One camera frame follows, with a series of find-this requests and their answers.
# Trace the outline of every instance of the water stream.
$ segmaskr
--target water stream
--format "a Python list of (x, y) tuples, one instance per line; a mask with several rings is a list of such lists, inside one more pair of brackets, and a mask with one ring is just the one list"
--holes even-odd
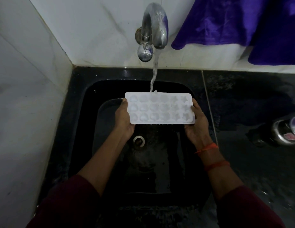
[(151, 92), (153, 92), (153, 85), (154, 85), (154, 81), (156, 80), (156, 76), (157, 76), (158, 60), (159, 60), (160, 52), (161, 52), (160, 49), (155, 49), (154, 63), (153, 63), (153, 78), (151, 80)]

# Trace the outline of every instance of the wall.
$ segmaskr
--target wall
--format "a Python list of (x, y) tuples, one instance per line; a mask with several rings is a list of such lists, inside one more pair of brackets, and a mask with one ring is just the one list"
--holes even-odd
[(160, 68), (295, 73), (295, 66), (248, 63), (250, 48), (230, 45), (170, 46), (195, 0), (31, 0), (72, 63), (82, 66), (149, 67), (137, 57), (134, 35), (146, 6), (161, 3), (169, 22), (169, 45)]
[(29, 0), (0, 0), (0, 227), (33, 215), (72, 64)]

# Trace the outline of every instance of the sink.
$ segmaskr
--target sink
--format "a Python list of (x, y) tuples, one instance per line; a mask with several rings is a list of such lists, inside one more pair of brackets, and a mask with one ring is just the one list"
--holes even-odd
[[(150, 82), (144, 80), (101, 80), (86, 90), (69, 177), (89, 161), (113, 129), (115, 111), (124, 94), (149, 90)], [(154, 90), (194, 96), (188, 87), (174, 82), (156, 81)], [(210, 195), (210, 183), (194, 152), (183, 125), (137, 125), (115, 164), (103, 201), (119, 206), (204, 204)]]

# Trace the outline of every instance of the orange thread bracelet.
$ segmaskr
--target orange thread bracelet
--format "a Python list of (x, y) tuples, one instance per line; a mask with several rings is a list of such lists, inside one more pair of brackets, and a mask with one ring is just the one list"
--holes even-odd
[(204, 170), (205, 170), (206, 172), (208, 172), (209, 170), (211, 170), (211, 169), (213, 169), (213, 168), (215, 168), (215, 167), (219, 167), (219, 166), (229, 166), (229, 165), (230, 165), (230, 162), (228, 162), (228, 161), (220, 161), (220, 162), (216, 162), (216, 163), (214, 163), (214, 164), (212, 164), (212, 165), (206, 166), (206, 167), (204, 168)]
[(207, 150), (210, 150), (210, 149), (214, 149), (214, 148), (218, 148), (218, 146), (213, 142), (210, 145), (207, 145), (206, 147), (196, 151), (195, 153), (197, 153), (197, 155), (200, 156), (201, 152), (207, 151)]

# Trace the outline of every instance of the ice cube tray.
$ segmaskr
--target ice cube tray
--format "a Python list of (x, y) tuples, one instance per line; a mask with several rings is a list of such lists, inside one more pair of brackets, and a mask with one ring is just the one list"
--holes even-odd
[(192, 96), (183, 93), (126, 92), (132, 124), (194, 124)]

